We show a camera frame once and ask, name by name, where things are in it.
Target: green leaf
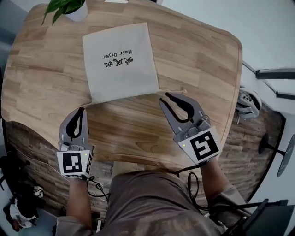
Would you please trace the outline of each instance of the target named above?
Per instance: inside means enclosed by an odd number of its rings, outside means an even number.
[[[50,1],[50,3],[47,6],[47,9],[45,11],[42,24],[44,24],[44,21],[45,21],[45,18],[47,16],[47,14],[50,13],[50,12],[54,12],[55,10],[57,10],[60,7],[60,4],[61,4],[61,0],[51,0]]]
[[[68,2],[66,5],[64,5],[64,6],[62,6],[61,8],[60,8],[60,10],[61,10],[61,12],[63,13],[63,14],[65,14],[65,12],[66,12],[66,9],[68,8],[68,6],[71,4],[71,2]]]
[[[71,0],[71,2],[80,4],[81,3],[81,0]]]
[[[77,10],[78,8],[80,8],[81,6],[82,6],[81,4],[71,3],[71,4],[69,4],[68,8],[66,9],[65,14],[72,13],[75,10]]]
[[[71,0],[61,0],[61,7],[64,7],[65,5],[67,5],[68,3],[71,3]]]
[[[54,22],[56,22],[56,20],[62,15],[62,11],[60,9],[58,9],[56,11],[56,13],[54,14],[54,17],[52,19],[52,24],[54,24]]]

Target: chinese characters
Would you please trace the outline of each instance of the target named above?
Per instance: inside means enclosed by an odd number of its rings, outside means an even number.
[[[132,54],[132,50],[128,50],[128,51],[121,51],[120,55],[122,56],[126,56],[128,54]],[[117,53],[109,53],[108,55],[104,55],[103,59],[105,58],[110,58],[110,57],[117,57]],[[126,65],[129,65],[131,62],[133,62],[133,58],[132,57],[123,57],[121,59],[113,59],[113,60],[109,60],[109,62],[105,62],[104,65],[107,67],[111,67],[112,65],[114,66],[120,66],[123,65],[123,62]]]
[[[128,59],[127,58],[124,58],[124,59],[125,59],[124,63],[126,65],[129,65],[130,62],[133,62],[132,57],[129,57]],[[113,62],[109,61],[109,62],[104,63],[104,65],[106,66],[106,68],[111,67],[111,65],[115,65],[115,66],[123,65],[123,58],[121,58],[120,60],[114,59]]]

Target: floor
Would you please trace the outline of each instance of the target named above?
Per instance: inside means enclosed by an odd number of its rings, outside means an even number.
[[[271,150],[259,155],[257,152],[259,142],[267,132],[270,136],[270,144],[275,146],[283,118],[277,112],[264,106],[258,118],[240,120],[238,125],[236,122],[237,116],[235,115],[218,161],[229,181],[236,186],[243,198],[247,199],[263,176],[272,155]],[[6,123],[6,131],[8,143],[22,152],[18,152],[20,158],[33,158],[48,163],[59,170],[56,158],[57,150],[37,133],[14,122]],[[56,215],[62,205],[66,206],[69,182],[46,164],[37,161],[30,163],[26,170],[44,187],[44,199],[47,201],[46,210]],[[112,162],[94,162],[91,165],[90,174],[96,176],[96,180],[101,183],[105,192],[108,192],[112,180],[111,167]],[[182,174],[181,179],[186,180],[186,174]],[[88,189],[94,194],[100,194],[100,191],[96,190],[92,184],[89,184]],[[201,182],[197,202],[201,205],[206,204]],[[92,211],[100,212],[101,219],[104,219],[106,201],[103,198],[91,197],[91,205]]]

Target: person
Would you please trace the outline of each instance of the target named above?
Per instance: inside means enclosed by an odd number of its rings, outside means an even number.
[[[219,236],[226,227],[249,216],[245,210],[232,210],[209,212],[210,217],[205,217],[193,205],[188,188],[176,175],[161,171],[127,172],[124,168],[117,171],[116,165],[120,164],[114,164],[116,176],[109,190],[104,228],[93,234],[86,181],[72,179],[67,216],[58,218],[57,236]],[[201,167],[201,174],[209,206],[245,204],[215,158]]]

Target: wooden table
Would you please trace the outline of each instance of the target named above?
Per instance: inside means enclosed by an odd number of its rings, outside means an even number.
[[[87,0],[89,15],[65,16],[41,26],[47,5],[35,6],[17,35],[7,63],[1,113],[58,147],[59,126],[74,109],[91,102],[82,36],[147,22],[159,87],[187,90],[216,126],[224,145],[240,85],[242,46],[230,33],[149,1],[127,4]],[[90,142],[98,161],[116,160],[173,170],[193,165],[173,141],[159,98],[150,94],[87,108]]]

